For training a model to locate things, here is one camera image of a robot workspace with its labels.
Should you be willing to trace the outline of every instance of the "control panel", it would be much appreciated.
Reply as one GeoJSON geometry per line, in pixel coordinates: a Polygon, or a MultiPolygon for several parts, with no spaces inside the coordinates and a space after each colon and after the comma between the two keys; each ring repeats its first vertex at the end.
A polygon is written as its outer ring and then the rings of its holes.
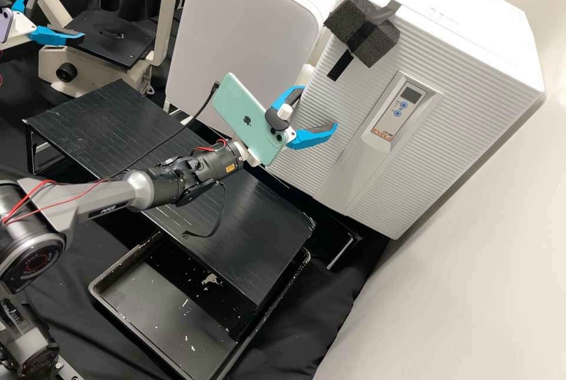
{"type": "Polygon", "coordinates": [[[417,106],[423,101],[426,94],[426,90],[406,81],[371,129],[371,132],[384,140],[392,141],[403,124],[407,122],[417,106]]]}

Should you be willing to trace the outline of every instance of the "white wall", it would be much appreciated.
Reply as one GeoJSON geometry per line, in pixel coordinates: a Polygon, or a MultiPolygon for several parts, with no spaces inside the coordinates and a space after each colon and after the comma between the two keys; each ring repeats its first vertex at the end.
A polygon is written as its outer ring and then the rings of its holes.
{"type": "Polygon", "coordinates": [[[379,267],[317,380],[566,376],[566,5],[526,9],[547,102],[379,267]]]}

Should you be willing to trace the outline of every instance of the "mint green iphone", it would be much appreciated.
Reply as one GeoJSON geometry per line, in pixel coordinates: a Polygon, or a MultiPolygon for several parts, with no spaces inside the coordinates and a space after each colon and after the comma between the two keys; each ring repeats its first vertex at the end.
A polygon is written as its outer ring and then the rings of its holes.
{"type": "Polygon", "coordinates": [[[234,74],[226,74],[212,105],[262,164],[269,165],[287,144],[285,132],[271,133],[265,108],[234,74]]]}

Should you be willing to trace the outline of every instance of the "ribbed white panel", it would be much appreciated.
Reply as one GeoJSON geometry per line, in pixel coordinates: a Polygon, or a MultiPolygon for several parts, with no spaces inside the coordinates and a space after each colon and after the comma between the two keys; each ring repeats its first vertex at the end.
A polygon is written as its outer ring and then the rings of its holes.
{"type": "Polygon", "coordinates": [[[373,68],[355,59],[333,82],[326,77],[346,47],[332,37],[293,118],[297,128],[336,120],[332,139],[286,151],[269,168],[314,195],[351,144],[398,70],[443,94],[395,157],[388,157],[347,215],[398,238],[523,114],[542,93],[446,45],[401,19],[397,46],[373,68]]]}

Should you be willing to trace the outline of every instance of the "black foam block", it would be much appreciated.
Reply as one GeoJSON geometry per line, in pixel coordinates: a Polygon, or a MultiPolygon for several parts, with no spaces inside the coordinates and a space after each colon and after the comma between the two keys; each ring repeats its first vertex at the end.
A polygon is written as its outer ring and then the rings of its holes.
{"type": "Polygon", "coordinates": [[[400,36],[389,20],[371,23],[378,10],[369,0],[344,0],[324,22],[369,68],[397,44],[400,36]]]}

